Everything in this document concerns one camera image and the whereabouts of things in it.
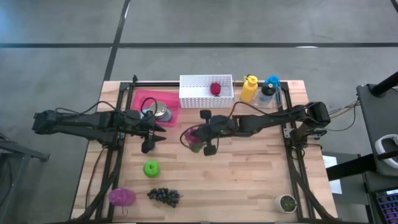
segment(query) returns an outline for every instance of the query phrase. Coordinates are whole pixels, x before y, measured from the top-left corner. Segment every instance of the bunch of grapes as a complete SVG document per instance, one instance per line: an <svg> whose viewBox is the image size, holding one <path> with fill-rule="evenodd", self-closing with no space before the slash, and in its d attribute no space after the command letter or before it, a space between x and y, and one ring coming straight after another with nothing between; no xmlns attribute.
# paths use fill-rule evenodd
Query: bunch of grapes
<svg viewBox="0 0 398 224"><path fill-rule="evenodd" d="M180 194L177 190L169 190L168 188L152 189L148 194L149 199L166 203L175 208L180 201Z"/></svg>

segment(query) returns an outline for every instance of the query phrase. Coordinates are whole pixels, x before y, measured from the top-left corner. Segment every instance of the wooden table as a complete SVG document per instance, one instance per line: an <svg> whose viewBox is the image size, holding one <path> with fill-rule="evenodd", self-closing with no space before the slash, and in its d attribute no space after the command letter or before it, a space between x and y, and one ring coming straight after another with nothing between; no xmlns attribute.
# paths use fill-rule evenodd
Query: wooden table
<svg viewBox="0 0 398 224"><path fill-rule="evenodd" d="M293 105L308 102L304 82L287 81ZM116 105L120 82L104 82L99 100ZM178 91L176 87L145 88L159 91ZM241 88L235 89L235 101L239 100ZM229 114L231 108L213 109L213 114ZM110 108L100 104L98 111ZM247 106L237 106L235 114L256 114ZM114 222L293 222L296 214L278 213L274 199L278 195L291 194L292 185L287 168L284 142L280 126L263 129L250 138L220 139L218 153L205 157L203 152L195 154L180 145L182 131L203 123L199 109L181 109L178 125L159 133L167 140L157 142L153 151L141 153L142 139L128 136L124 147L119 187L137 193L137 201L128 207L128 215L115 207ZM84 211L88 181L101 145L91 141L83 164L80 183L73 206L72 218ZM98 164L90 191L92 200L100 189L105 154ZM160 163L161 173L148 179L142 166L150 159ZM321 150L309 146L305 150L305 167L310 188L326 210L337 217L335 203L330 190ZM149 200L146 193L153 188L177 189L183 195L177 208ZM303 209L305 200L300 192ZM108 211L108 198L104 212Z"/></svg>

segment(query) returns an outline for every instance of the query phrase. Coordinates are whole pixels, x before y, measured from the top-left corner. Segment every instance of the white plastic basket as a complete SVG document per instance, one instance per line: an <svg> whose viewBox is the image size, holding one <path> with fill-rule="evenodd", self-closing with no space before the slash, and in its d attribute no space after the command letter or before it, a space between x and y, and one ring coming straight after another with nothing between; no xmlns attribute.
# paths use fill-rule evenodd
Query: white plastic basket
<svg viewBox="0 0 398 224"><path fill-rule="evenodd" d="M221 85L220 96L210 93L210 85ZM232 75L180 75L181 108L228 108L234 101Z"/></svg>

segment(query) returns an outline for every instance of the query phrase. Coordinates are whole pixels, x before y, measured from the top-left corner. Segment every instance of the pink tray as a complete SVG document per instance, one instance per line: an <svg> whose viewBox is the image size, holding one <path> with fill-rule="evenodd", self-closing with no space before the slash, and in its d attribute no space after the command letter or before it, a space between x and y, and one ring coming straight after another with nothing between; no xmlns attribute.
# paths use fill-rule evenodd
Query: pink tray
<svg viewBox="0 0 398 224"><path fill-rule="evenodd" d="M136 90L134 99L132 100L131 109L140 111L142 102L148 97L153 97L157 101L165 103L166 107L172 112L172 119L169 122L156 121L156 123L164 127L174 127L177 124L178 113L180 111L179 93L169 91ZM147 100L144 104L144 108L150 107L153 102L153 100Z"/></svg>

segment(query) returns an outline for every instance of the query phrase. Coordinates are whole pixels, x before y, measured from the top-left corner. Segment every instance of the metal can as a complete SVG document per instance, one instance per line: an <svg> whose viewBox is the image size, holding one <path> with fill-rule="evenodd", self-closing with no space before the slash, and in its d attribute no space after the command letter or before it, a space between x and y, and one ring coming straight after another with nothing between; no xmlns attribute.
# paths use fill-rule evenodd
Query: metal can
<svg viewBox="0 0 398 224"><path fill-rule="evenodd" d="M158 119L159 121L168 122L172 119L172 112L167 108L166 104L161 101L157 101L156 111L155 103L151 104L149 109L154 112L155 119Z"/></svg>

